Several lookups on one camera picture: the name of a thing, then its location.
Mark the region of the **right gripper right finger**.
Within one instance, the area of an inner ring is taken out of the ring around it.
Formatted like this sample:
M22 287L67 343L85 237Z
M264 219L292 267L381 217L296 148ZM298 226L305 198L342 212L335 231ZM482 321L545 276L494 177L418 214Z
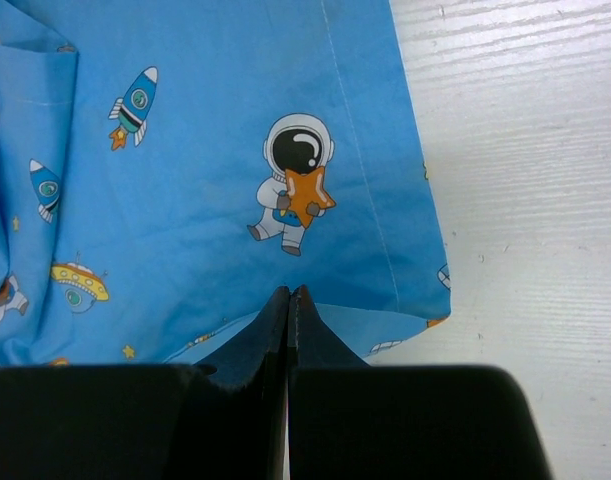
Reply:
M290 477L359 475L370 447L360 414L344 402L368 365L322 320L304 285L290 298L286 345Z

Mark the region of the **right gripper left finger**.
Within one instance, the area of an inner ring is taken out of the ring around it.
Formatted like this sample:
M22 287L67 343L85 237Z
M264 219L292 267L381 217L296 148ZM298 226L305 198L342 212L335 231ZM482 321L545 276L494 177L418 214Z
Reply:
M179 479L280 479L289 289L194 365L177 423Z

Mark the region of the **blue space-print cloth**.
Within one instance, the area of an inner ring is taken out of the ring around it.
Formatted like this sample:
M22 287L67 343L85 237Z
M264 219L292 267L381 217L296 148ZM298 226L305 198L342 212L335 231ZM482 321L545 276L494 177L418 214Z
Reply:
M279 286L446 319L386 1L0 1L0 367L196 361Z

